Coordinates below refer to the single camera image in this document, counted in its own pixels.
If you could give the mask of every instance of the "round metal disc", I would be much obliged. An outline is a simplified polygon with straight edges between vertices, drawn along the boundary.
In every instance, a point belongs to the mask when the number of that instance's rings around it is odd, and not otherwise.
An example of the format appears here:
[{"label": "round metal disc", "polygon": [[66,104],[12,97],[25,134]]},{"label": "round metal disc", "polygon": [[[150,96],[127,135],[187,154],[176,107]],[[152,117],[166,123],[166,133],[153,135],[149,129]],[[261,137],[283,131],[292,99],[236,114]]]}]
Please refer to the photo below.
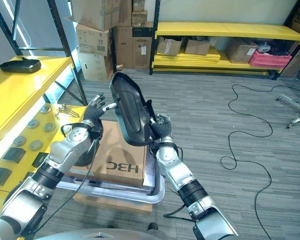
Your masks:
[{"label": "round metal disc", "polygon": [[32,119],[30,122],[28,122],[28,128],[34,129],[39,126],[39,121],[37,119]]},{"label": "round metal disc", "polygon": [[40,140],[34,140],[32,143],[30,143],[30,149],[32,151],[38,151],[40,148],[42,148],[43,143]]},{"label": "round metal disc", "polygon": [[13,144],[16,145],[17,147],[22,146],[23,144],[26,143],[26,138],[24,136],[17,136],[14,140],[13,140]]},{"label": "round metal disc", "polygon": [[50,113],[51,111],[51,107],[49,105],[44,105],[41,109],[40,109],[40,112],[43,113],[43,114],[47,114],[47,113]]},{"label": "round metal disc", "polygon": [[53,124],[52,122],[48,122],[43,126],[43,130],[46,133],[49,133],[51,131],[53,131],[55,129],[55,124]]}]

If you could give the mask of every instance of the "pink crate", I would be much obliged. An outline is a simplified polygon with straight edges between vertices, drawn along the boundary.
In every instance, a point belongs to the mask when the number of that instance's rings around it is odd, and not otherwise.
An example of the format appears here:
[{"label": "pink crate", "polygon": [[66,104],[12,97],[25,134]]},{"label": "pink crate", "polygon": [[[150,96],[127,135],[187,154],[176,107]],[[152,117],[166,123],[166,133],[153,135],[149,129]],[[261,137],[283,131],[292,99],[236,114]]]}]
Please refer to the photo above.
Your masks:
[{"label": "pink crate", "polygon": [[252,58],[249,61],[251,66],[268,67],[283,69],[290,61],[292,56],[276,56],[268,53],[259,53],[254,51]]}]

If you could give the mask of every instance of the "gray carpet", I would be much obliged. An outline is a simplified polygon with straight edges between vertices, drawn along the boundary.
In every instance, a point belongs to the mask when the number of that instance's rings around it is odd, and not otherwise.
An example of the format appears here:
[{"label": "gray carpet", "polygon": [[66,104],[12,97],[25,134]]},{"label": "gray carpet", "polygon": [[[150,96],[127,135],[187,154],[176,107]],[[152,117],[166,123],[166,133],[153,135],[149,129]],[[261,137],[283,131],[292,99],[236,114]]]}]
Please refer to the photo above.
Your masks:
[{"label": "gray carpet", "polygon": [[[227,104],[235,97],[232,84],[259,90],[269,90],[275,85],[300,89],[300,81],[202,74],[148,75],[146,70],[135,69],[124,72],[139,84],[146,99],[153,99],[153,108],[157,113],[170,114],[175,142],[184,150],[184,162],[232,218],[241,235],[249,240],[268,239],[254,211],[255,194],[269,182],[265,170],[246,162],[239,162],[235,170],[226,170],[219,160],[223,155],[230,154],[227,141],[230,132],[242,130],[266,135],[270,128],[261,120],[235,114]],[[82,80],[82,84],[88,101],[97,92],[104,92],[107,102],[111,102],[108,83]],[[270,93],[253,92],[241,87],[236,89],[239,98],[232,107],[267,119],[274,131],[268,138],[241,133],[231,138],[238,160],[261,163],[272,175],[272,185],[258,197],[259,217],[273,240],[300,240],[300,124],[286,129],[286,125],[299,117],[300,112],[283,101],[275,101],[281,93],[292,98],[299,97],[300,93],[281,87]],[[61,102],[78,105],[67,94]],[[114,112],[102,118],[116,119]],[[225,162],[227,166],[233,166],[233,162]],[[71,193],[57,189],[46,216]],[[168,189],[163,201],[154,206],[150,215],[80,205],[71,200],[36,237],[108,225],[145,231],[150,222],[157,222],[172,240],[193,240],[192,223],[162,217],[181,205],[179,197]],[[178,216],[189,217],[186,210]]]}]

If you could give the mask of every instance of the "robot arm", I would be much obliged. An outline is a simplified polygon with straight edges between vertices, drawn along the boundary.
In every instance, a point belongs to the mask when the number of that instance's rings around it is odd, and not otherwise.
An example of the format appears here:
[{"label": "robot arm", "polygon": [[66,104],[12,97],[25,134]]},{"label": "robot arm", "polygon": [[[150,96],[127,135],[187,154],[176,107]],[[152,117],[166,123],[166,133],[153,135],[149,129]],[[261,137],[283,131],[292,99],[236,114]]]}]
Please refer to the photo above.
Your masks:
[{"label": "robot arm", "polygon": [[17,185],[8,195],[0,211],[0,240],[30,235],[38,227],[61,178],[102,137],[99,117],[117,106],[112,103],[97,108],[97,101],[102,98],[98,95],[90,102],[83,121],[75,123],[64,140],[53,142],[50,154],[35,174]]},{"label": "robot arm", "polygon": [[156,158],[161,171],[169,178],[195,222],[193,232],[196,238],[198,240],[240,239],[237,237],[239,232],[230,218],[178,158],[177,146],[171,134],[170,117],[162,115],[159,117],[164,119],[161,125],[152,120],[152,128],[161,137]]}]

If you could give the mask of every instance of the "black cable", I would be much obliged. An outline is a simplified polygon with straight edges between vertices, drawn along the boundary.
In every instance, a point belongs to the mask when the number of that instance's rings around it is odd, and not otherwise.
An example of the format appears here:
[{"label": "black cable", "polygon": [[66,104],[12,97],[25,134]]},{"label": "black cable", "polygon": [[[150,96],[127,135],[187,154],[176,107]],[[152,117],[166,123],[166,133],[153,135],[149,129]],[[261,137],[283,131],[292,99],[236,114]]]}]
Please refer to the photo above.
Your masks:
[{"label": "black cable", "polygon": [[[262,165],[261,163],[258,163],[258,162],[255,162],[255,161],[248,161],[248,160],[238,160],[233,152],[233,149],[231,147],[231,141],[230,141],[230,136],[232,134],[235,134],[235,133],[243,133],[243,134],[247,134],[247,135],[250,135],[250,136],[253,136],[253,137],[256,137],[256,138],[267,138],[267,137],[270,137],[273,133],[274,133],[274,130],[273,130],[273,127],[272,125],[270,124],[269,121],[267,121],[266,119],[262,118],[262,117],[258,117],[258,116],[255,116],[255,115],[252,115],[252,114],[248,114],[248,113],[243,113],[243,112],[239,112],[239,111],[236,111],[234,109],[231,108],[230,104],[233,103],[234,101],[236,101],[238,99],[238,93],[236,92],[236,90],[234,89],[234,86],[240,86],[240,87],[243,87],[243,88],[246,88],[246,89],[249,89],[251,91],[254,91],[254,92],[258,92],[258,93],[270,93],[272,92],[275,88],[278,88],[278,87],[283,87],[283,88],[288,88],[288,89],[293,89],[293,90],[296,90],[296,91],[299,91],[300,92],[300,89],[297,89],[295,87],[290,87],[290,86],[284,86],[284,85],[277,85],[277,86],[274,86],[273,88],[271,88],[271,90],[268,90],[268,91],[261,91],[261,90],[256,90],[256,89],[253,89],[253,88],[250,88],[250,87],[247,87],[247,86],[244,86],[244,85],[241,85],[241,84],[233,84],[231,86],[234,94],[235,94],[235,99],[231,100],[228,102],[228,107],[231,111],[233,111],[234,113],[237,113],[237,114],[240,114],[240,115],[245,115],[245,116],[250,116],[250,117],[254,117],[254,118],[257,118],[259,120],[262,120],[264,122],[267,123],[267,125],[270,127],[271,129],[271,133],[267,134],[267,135],[255,135],[255,134],[252,134],[252,133],[249,133],[249,132],[246,132],[246,131],[240,131],[240,130],[236,130],[236,131],[233,131],[231,132],[229,135],[228,135],[228,146],[229,146],[229,149],[230,149],[230,152],[231,152],[231,156],[222,156],[220,158],[220,164],[222,165],[222,167],[224,167],[225,169],[228,169],[228,170],[234,170],[237,166],[238,166],[238,162],[246,162],[246,163],[253,163],[253,164],[257,164],[259,166],[261,166],[267,173],[268,177],[269,177],[269,183],[267,186],[265,186],[264,188],[262,188],[261,190],[259,190],[255,197],[254,197],[254,212],[255,212],[255,215],[256,215],[256,218],[260,224],[260,226],[262,227],[263,231],[265,232],[265,234],[267,235],[267,237],[271,239],[271,237],[269,236],[269,234],[267,233],[266,229],[264,228],[263,224],[261,223],[261,220],[259,218],[259,215],[258,215],[258,212],[257,212],[257,198],[258,198],[258,195],[265,189],[267,189],[271,183],[272,183],[272,177],[269,173],[269,171],[266,169],[266,167],[264,165]],[[224,164],[223,164],[223,159],[224,158],[229,158],[231,160],[234,161],[234,167],[226,167]]]},{"label": "black cable", "polygon": [[[94,140],[93,142],[92,142],[92,145],[94,145],[93,146],[93,156],[94,155],[96,155],[96,148],[97,148],[97,142],[98,142],[98,139],[96,139],[96,140]],[[90,167],[89,167],[89,170],[88,170],[88,172],[86,173],[86,175],[85,175],[85,177],[84,177],[84,179],[83,179],[83,181],[81,182],[81,184],[79,185],[79,187],[74,191],[74,193],[60,206],[60,207],[58,207],[48,218],[47,218],[47,220],[45,220],[44,221],[44,223],[39,227],[39,228],[37,228],[35,231],[33,231],[32,232],[32,234],[35,234],[35,233],[37,233],[37,232],[39,232],[46,224],[47,224],[47,222],[49,222],[49,220],[50,219],[52,219],[53,218],[53,216],[64,206],[64,205],[66,205],[77,193],[78,193],[78,191],[80,190],[80,188],[82,187],[82,185],[84,184],[84,182],[86,181],[86,179],[87,179],[87,177],[89,176],[89,174],[90,174],[90,171],[91,171],[91,168],[92,168],[92,165],[94,164],[94,158],[92,159],[92,161],[91,161],[91,164],[90,164]]]},{"label": "black cable", "polygon": [[178,212],[180,212],[182,209],[184,209],[186,205],[183,204],[181,207],[179,207],[177,210],[171,212],[171,213],[166,213],[163,215],[164,218],[167,218],[167,219],[178,219],[178,220],[184,220],[184,221],[188,221],[188,222],[195,222],[193,221],[192,219],[189,219],[189,218],[184,218],[184,217],[179,217],[179,216],[172,216]]}]

